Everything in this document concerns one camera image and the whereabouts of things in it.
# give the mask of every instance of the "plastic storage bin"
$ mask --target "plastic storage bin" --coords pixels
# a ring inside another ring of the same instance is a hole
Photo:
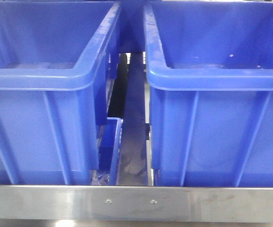
[[[119,11],[0,1],[0,184],[90,183]]]
[[[109,117],[99,148],[99,169],[92,185],[116,185],[117,160],[120,148],[122,120]]]
[[[145,8],[157,185],[273,187],[273,2]]]

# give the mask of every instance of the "small blue bin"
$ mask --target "small blue bin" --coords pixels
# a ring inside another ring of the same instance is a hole
[[[116,185],[117,161],[121,141],[122,120],[109,117],[99,148],[99,169],[92,185]]]

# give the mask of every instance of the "screw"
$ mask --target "screw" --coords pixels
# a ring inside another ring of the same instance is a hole
[[[110,205],[110,204],[112,204],[112,200],[111,200],[111,199],[107,199],[107,200],[105,201],[105,203],[106,203],[107,205]]]
[[[150,203],[151,203],[152,205],[155,205],[155,204],[157,204],[157,201],[156,201],[156,200],[151,200]]]

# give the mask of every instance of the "stainless steel edge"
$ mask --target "stainless steel edge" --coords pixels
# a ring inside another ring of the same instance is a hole
[[[104,220],[15,220],[0,219],[0,227],[273,227],[273,223],[200,223]]]
[[[0,218],[273,222],[273,188],[0,186]]]
[[[145,117],[146,123],[150,122],[150,85],[145,80],[144,83],[145,90]],[[148,177],[148,186],[154,186],[154,172],[151,168],[151,129],[149,129],[149,139],[146,140],[146,148],[147,148],[147,177]]]

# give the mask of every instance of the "bin handle lip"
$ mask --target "bin handle lip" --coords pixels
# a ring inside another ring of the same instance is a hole
[[[152,3],[145,4],[144,12],[147,77],[152,87],[172,91],[273,90],[273,69],[173,69],[168,67]]]
[[[96,76],[95,72],[106,51],[107,43],[115,29],[121,5],[118,1],[69,1],[69,3],[80,2],[108,2],[112,6],[85,46],[74,67],[61,70],[0,69],[0,90],[80,90],[91,86]]]

